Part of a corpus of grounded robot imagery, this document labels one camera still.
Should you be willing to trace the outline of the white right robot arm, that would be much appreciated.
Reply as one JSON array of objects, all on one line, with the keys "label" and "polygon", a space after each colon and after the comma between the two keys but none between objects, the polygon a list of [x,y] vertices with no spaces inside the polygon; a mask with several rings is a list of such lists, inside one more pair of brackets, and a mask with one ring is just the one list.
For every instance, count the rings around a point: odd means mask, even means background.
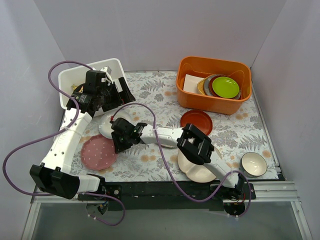
[{"label": "white right robot arm", "polygon": [[212,140],[195,125],[188,123],[180,128],[154,128],[139,122],[136,125],[119,117],[111,122],[111,137],[115,152],[121,153],[137,144],[160,144],[177,147],[191,163],[205,167],[222,181],[222,192],[237,199],[245,192],[245,178],[239,173],[231,173],[231,167],[222,159]]}]

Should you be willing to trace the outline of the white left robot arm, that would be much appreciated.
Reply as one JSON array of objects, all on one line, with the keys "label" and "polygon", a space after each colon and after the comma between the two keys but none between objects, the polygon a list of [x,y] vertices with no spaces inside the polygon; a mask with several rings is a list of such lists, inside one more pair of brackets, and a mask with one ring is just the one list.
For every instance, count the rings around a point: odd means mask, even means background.
[{"label": "white left robot arm", "polygon": [[39,165],[32,165],[30,176],[43,192],[72,199],[76,194],[89,192],[95,200],[106,196],[101,177],[84,174],[72,175],[71,165],[82,135],[98,110],[107,112],[134,102],[124,77],[110,81],[99,70],[88,70],[85,82],[72,94],[66,94],[68,102],[59,133],[49,152]]}]

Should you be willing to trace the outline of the pink polka dot plate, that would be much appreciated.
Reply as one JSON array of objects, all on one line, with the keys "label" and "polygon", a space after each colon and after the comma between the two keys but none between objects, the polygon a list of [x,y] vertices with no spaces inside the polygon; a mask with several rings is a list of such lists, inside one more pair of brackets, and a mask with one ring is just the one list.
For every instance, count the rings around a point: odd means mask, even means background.
[{"label": "pink polka dot plate", "polygon": [[80,157],[81,162],[89,170],[107,169],[117,159],[114,142],[101,134],[92,136],[83,144]]}]

